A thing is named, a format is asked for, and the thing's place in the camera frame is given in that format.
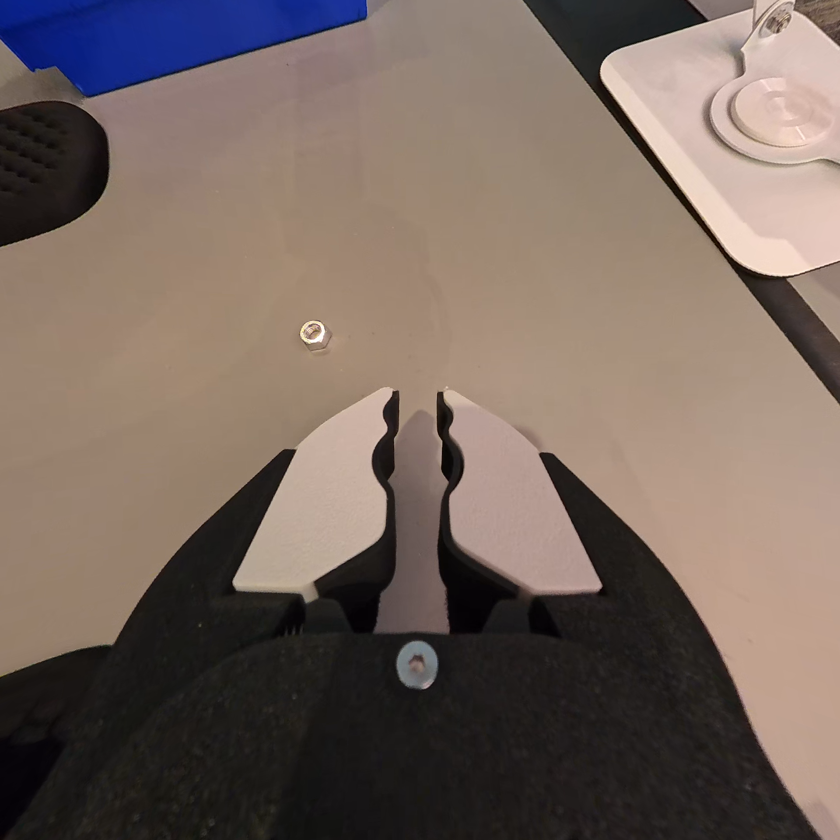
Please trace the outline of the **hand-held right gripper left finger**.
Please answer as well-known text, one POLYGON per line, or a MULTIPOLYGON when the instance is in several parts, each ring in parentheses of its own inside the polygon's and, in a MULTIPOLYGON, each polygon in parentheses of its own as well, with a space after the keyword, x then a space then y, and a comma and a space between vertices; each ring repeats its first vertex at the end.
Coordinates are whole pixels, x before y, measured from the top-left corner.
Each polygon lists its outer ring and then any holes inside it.
POLYGON ((326 596, 327 579, 385 536, 388 495, 375 472, 391 431, 383 387, 316 427, 296 447, 234 575, 238 593, 326 596))

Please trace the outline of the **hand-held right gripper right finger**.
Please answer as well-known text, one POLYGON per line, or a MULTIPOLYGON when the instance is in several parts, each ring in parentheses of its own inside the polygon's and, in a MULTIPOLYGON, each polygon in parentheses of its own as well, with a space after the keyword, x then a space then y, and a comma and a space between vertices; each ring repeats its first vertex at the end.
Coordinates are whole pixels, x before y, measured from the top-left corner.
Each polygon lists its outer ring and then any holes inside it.
POLYGON ((457 559, 521 599, 599 594, 602 581, 538 448, 456 391, 439 396, 454 470, 444 534, 457 559))

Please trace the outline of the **blue plastic bin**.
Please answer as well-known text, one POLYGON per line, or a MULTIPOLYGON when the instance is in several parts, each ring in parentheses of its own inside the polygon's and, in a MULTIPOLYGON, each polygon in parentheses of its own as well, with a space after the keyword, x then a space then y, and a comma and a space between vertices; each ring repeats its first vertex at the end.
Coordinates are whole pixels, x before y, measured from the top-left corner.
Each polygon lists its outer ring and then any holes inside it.
POLYGON ((2 1, 2 42, 93 97, 366 19, 365 1, 2 1))

